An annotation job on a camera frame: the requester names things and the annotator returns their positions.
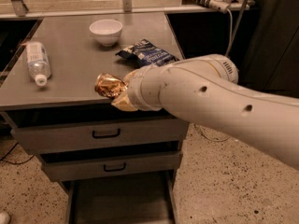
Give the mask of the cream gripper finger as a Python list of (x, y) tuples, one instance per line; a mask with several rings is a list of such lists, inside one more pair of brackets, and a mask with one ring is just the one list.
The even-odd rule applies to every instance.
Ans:
[(123, 91), (118, 95), (111, 104), (120, 111), (135, 112), (137, 108), (131, 103), (127, 91)]
[(124, 77), (123, 81), (124, 81), (124, 83), (125, 83), (126, 85), (128, 85), (128, 84), (130, 83), (130, 80), (132, 79), (132, 77), (135, 75), (135, 73), (136, 73), (137, 71), (138, 71), (138, 69), (136, 69), (136, 70), (130, 72), (129, 74), (127, 74), (127, 75)]

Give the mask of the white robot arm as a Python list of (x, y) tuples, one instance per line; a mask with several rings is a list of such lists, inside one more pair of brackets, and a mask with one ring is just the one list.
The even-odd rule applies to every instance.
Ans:
[(127, 90), (112, 102), (118, 109), (164, 109), (299, 169), (299, 100), (239, 86), (237, 69), (227, 57), (148, 65), (126, 79)]

